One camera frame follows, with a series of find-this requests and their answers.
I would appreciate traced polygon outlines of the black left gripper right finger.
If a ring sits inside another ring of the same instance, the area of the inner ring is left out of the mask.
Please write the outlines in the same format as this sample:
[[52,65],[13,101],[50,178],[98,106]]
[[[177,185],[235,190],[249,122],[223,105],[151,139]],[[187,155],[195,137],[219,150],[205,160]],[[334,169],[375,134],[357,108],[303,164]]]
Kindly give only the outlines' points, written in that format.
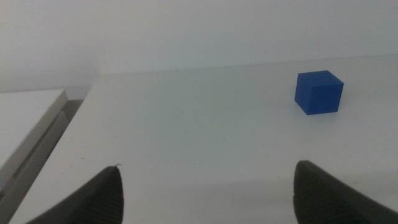
[[300,224],[397,224],[396,211],[310,161],[299,161],[295,167],[293,205]]

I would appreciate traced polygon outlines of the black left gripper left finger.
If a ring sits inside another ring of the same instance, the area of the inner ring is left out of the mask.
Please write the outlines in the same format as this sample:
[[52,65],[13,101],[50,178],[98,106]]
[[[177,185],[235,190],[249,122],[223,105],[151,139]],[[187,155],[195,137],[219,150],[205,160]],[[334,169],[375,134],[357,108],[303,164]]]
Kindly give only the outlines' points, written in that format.
[[109,166],[30,223],[121,224],[123,216],[124,195],[121,173],[118,167]]

